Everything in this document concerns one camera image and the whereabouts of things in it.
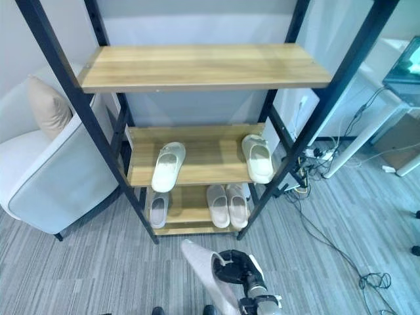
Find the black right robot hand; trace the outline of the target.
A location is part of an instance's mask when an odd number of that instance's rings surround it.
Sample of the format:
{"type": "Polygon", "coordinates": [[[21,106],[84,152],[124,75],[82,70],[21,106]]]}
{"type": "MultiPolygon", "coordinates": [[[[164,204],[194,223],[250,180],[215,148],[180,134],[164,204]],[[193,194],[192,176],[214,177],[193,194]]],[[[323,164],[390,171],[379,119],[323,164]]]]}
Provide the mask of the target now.
{"type": "Polygon", "coordinates": [[[265,286],[262,273],[248,254],[230,249],[220,252],[219,255],[221,258],[213,262],[213,272],[220,281],[241,284],[245,291],[256,285],[265,286]]]}

